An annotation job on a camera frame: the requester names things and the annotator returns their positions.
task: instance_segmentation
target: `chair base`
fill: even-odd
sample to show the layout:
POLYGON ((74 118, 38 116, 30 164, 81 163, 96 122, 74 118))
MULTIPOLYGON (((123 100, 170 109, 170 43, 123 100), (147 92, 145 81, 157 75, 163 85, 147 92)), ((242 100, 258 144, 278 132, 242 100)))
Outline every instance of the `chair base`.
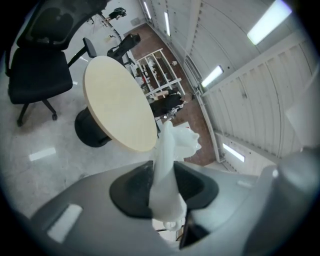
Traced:
MULTIPOLYGON (((51 106, 51 104, 49 103, 49 101, 47 99, 44 99, 42 101, 44 103, 44 105, 52 112, 52 120, 57 120, 58 119, 58 115, 57 112, 55 111, 55 109, 51 106)), ((21 110, 21 113, 19 115, 18 120, 16 121, 16 124, 18 125, 18 127, 21 127, 24 123, 22 122, 22 118, 24 117, 26 110, 28 108, 29 104, 24 104, 21 110)))

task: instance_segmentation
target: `brown floor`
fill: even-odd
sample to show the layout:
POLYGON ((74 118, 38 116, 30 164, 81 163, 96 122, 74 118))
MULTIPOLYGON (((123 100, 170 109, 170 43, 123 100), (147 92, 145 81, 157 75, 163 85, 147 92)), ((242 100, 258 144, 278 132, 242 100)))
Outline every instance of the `brown floor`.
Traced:
MULTIPOLYGON (((164 42, 158 37, 158 35, 147 25, 143 24, 131 31, 128 34, 139 34, 141 37, 141 42, 135 46, 131 51, 136 60, 148 55, 158 49, 163 48, 162 52, 169 61, 175 61, 176 58, 173 56, 168 47, 164 42)), ((191 92, 191 86, 182 71, 181 66, 178 64, 172 66, 176 76, 181 78, 181 85, 184 91, 191 92)), ((200 150, 196 152, 195 155, 189 158, 185 158, 186 162, 193 164, 205 166, 216 160, 212 140, 210 133, 202 114, 201 108, 198 101, 195 99, 192 102, 186 104, 182 110, 176 114, 176 118, 172 120, 173 125, 179 125, 184 122, 189 122, 190 128, 200 135, 199 144, 202 146, 200 150)))

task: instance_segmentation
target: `fluorescent light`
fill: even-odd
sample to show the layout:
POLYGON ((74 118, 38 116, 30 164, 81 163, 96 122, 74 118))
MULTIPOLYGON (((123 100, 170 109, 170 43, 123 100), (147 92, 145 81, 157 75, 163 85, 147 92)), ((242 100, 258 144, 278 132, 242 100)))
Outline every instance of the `fluorescent light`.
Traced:
POLYGON ((247 34, 254 45, 259 44, 267 35, 278 27, 292 10, 282 1, 275 0, 247 34))
POLYGON ((220 76, 224 71, 220 66, 216 66, 216 68, 202 81, 202 86, 206 87, 213 80, 215 80, 218 76, 220 76))
POLYGON ((55 149, 54 147, 50 147, 50 148, 48 148, 48 149, 39 151, 39 152, 37 152, 37 153, 30 154, 30 155, 29 155, 29 159, 30 159, 30 161, 34 161, 34 160, 38 160, 38 159, 40 159, 40 158, 44 158, 44 157, 53 155, 53 154, 55 154, 55 153, 56 153, 56 149, 55 149))
POLYGON ((145 6, 145 9, 146 9, 146 12, 148 13, 148 17, 151 20, 151 15, 150 15, 150 12, 149 12, 149 9, 148 9, 148 6, 147 6, 146 2, 144 2, 144 6, 145 6))
POLYGON ((231 147, 227 146, 223 143, 223 148, 227 151, 229 151, 232 155, 234 155, 236 158, 238 158, 241 162, 245 162, 245 157, 242 154, 239 154, 237 151, 232 149, 231 147))
POLYGON ((167 12, 164 13, 165 25, 166 25, 166 34, 170 37, 170 26, 169 26, 169 15, 167 12))

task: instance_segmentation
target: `white shelf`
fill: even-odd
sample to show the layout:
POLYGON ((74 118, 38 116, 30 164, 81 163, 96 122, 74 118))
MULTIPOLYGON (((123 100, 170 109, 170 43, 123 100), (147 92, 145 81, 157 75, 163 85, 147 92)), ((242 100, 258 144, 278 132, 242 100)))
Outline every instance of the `white shelf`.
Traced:
POLYGON ((147 86, 149 87, 150 92, 145 95, 146 97, 148 97, 149 95, 153 95, 153 94, 156 93, 156 92, 162 91, 162 90, 165 89, 165 88, 170 88, 170 89, 172 89, 172 88, 173 88, 172 85, 174 85, 174 84, 177 84, 177 88, 178 88, 178 90, 180 91, 180 93, 181 93, 182 95, 185 94, 185 91, 184 91, 184 89, 182 88, 182 85, 181 85, 181 83, 180 83, 181 78, 178 78, 178 77, 177 77, 176 73, 175 73, 174 70, 172 69, 172 67, 171 67, 170 63, 168 62, 167 58, 166 58, 165 55, 163 54, 162 48, 159 49, 159 50, 156 50, 156 51, 154 51, 154 52, 151 52, 150 54, 148 54, 148 55, 140 58, 139 60, 137 60, 136 63, 139 65, 139 68, 141 69, 141 72, 142 72, 143 76, 145 76, 144 70, 142 69, 142 66, 143 66, 143 65, 142 65, 141 62, 146 62, 146 65, 149 67, 149 69, 150 69, 150 71, 151 71, 151 73, 152 73, 152 76, 154 77, 154 80, 155 80, 155 82, 156 82, 156 84, 157 84, 157 86, 158 86, 158 88, 153 89, 153 90, 150 90, 151 88, 150 88, 149 84, 147 83, 147 86), (155 54, 157 54, 157 53, 160 53, 161 59, 165 62, 164 64, 166 65, 166 68, 170 71, 171 76, 172 76, 172 78, 173 78, 173 81, 169 81, 169 80, 168 80, 168 78, 167 78, 167 76, 166 76, 163 68, 161 67, 161 65, 160 65, 160 63, 159 63, 159 61, 158 61, 158 59, 157 59, 157 57, 156 57, 156 55, 155 55, 155 54), (160 75, 162 75, 163 78, 164 78, 164 81, 165 81, 165 84, 164 84, 164 85, 160 85, 160 83, 159 83, 159 81, 158 81, 158 79, 157 79, 157 76, 156 76, 155 73, 153 72, 153 67, 152 67, 152 66, 150 65, 150 63, 148 62, 148 57, 149 57, 151 60, 153 59, 154 62, 155 62, 155 64, 157 65, 157 67, 158 67, 157 71, 160 71, 160 72, 161 72, 160 75))

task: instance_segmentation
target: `white floor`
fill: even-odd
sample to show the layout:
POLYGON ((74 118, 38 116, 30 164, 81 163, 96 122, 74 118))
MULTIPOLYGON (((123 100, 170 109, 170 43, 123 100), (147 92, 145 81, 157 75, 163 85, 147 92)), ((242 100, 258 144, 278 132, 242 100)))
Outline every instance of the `white floor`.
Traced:
MULTIPOLYGON (((112 31, 98 20, 94 24, 86 22, 65 51, 67 61, 84 46, 83 37, 92 41, 98 55, 107 55, 107 51, 118 44, 116 38, 110 38, 109 35, 112 35, 112 31)), ((11 56, 16 48, 16 45, 12 48, 11 56)), ((16 123, 22 105, 10 102, 7 94, 9 78, 4 73, 4 60, 1 62, 1 186, 7 192, 12 207, 27 217, 79 179, 149 160, 153 154, 153 150, 145 153, 129 151, 114 141, 100 148, 92 148, 78 139, 74 121, 86 107, 82 80, 90 61, 87 54, 82 57, 85 60, 79 59, 70 68, 72 80, 77 84, 68 92, 49 99, 57 111, 58 119, 53 121, 51 112, 42 102, 38 102, 27 109, 22 127, 16 123), (54 148, 54 154, 30 161, 31 154, 50 148, 54 148)))

